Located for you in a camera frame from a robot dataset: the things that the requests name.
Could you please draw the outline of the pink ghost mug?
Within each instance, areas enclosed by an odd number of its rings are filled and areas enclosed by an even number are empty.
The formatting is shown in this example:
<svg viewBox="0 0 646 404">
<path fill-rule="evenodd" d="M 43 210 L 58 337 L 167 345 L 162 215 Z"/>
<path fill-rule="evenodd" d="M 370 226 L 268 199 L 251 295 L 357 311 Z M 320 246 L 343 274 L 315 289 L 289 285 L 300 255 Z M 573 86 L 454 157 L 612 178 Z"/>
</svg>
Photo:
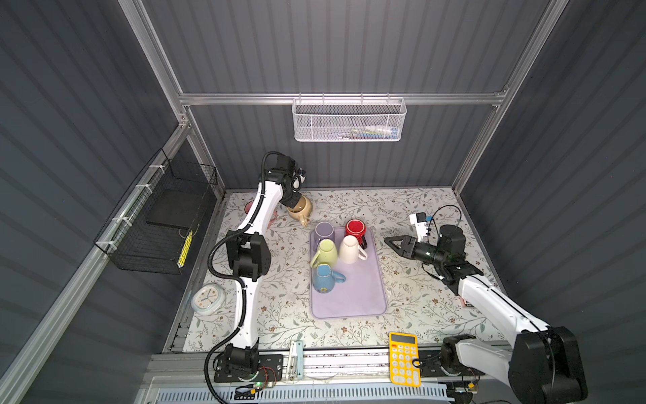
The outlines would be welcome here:
<svg viewBox="0 0 646 404">
<path fill-rule="evenodd" d="M 244 211 L 245 211 L 245 215 L 248 215 L 248 214 L 252 211 L 252 207 L 253 207 L 253 201 L 249 201 L 249 202 L 245 205 L 245 210 L 244 210 Z M 271 217 L 271 219 L 270 219 L 270 221 L 269 221 L 268 226 L 270 227 L 272 224 L 274 224 L 274 222 L 276 222 L 276 220 L 277 220 L 278 218 L 279 218 L 279 214 L 278 214 L 277 210 L 275 210 L 275 211 L 274 211 L 274 213 L 272 214 L 272 217 Z"/>
</svg>

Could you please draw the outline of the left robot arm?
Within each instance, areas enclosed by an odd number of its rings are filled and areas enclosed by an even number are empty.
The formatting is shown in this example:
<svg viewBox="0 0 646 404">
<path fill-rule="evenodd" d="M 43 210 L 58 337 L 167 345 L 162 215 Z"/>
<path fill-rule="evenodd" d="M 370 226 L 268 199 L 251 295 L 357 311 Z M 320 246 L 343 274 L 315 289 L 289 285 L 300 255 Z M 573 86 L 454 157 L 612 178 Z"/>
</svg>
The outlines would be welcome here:
<svg viewBox="0 0 646 404">
<path fill-rule="evenodd" d="M 277 205 L 292 208 L 298 204 L 303 183 L 304 171 L 298 168 L 293 158 L 279 151 L 265 153 L 252 207 L 240 226 L 229 230 L 211 250 L 208 257 L 210 274 L 236 283 L 237 325 L 229 336 L 210 350 L 205 372 L 210 369 L 213 353 L 222 348 L 220 366 L 225 373 L 244 380 L 257 374 L 257 295 L 262 277 L 267 275 L 272 261 L 264 234 Z"/>
</svg>

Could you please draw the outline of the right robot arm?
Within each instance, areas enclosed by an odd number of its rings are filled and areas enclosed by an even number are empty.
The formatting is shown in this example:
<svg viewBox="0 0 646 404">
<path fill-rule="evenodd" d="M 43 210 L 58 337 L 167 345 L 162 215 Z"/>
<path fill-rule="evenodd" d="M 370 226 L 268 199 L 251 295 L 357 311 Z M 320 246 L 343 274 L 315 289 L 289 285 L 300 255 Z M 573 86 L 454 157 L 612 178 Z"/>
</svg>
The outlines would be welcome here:
<svg viewBox="0 0 646 404">
<path fill-rule="evenodd" d="M 576 336 L 533 316 L 488 281 L 471 264 L 460 227 L 444 225 L 438 243 L 420 237 L 387 237 L 400 257 L 434 267 L 437 278 L 456 296 L 478 309 L 508 341 L 496 348 L 470 334 L 444 338 L 440 353 L 448 372 L 479 370 L 509 386 L 522 403 L 572 403 L 588 397 Z"/>
</svg>

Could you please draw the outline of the beige speckled mug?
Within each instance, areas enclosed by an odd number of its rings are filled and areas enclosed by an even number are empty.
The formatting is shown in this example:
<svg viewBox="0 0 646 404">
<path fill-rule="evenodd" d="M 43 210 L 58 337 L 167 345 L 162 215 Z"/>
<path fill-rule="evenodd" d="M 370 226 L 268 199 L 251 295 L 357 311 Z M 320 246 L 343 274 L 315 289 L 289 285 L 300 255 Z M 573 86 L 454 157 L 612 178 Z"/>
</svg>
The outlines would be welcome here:
<svg viewBox="0 0 646 404">
<path fill-rule="evenodd" d="M 299 202 L 294 208 L 287 208 L 288 214 L 294 220 L 297 220 L 303 227 L 308 227 L 311 221 L 312 211 L 313 205 L 305 195 L 300 197 Z"/>
</svg>

